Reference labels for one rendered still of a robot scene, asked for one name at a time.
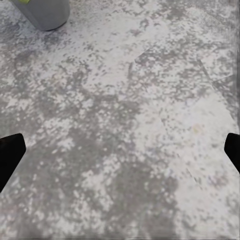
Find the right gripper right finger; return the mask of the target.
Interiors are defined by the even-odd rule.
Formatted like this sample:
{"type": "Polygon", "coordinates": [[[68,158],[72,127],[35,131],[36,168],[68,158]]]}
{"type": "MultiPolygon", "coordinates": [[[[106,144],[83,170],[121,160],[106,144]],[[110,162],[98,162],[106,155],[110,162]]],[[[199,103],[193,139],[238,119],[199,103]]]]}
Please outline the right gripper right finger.
{"type": "Polygon", "coordinates": [[[229,133],[227,135],[224,151],[240,173],[240,135],[229,133]]]}

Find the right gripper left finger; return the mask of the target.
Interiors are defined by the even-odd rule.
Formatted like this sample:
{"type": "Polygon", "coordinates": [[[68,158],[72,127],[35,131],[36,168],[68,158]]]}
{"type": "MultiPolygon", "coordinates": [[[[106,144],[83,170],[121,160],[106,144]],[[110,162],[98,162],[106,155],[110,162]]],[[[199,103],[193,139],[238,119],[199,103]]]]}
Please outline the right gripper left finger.
{"type": "Polygon", "coordinates": [[[0,138],[0,193],[26,152],[22,133],[0,138]]]}

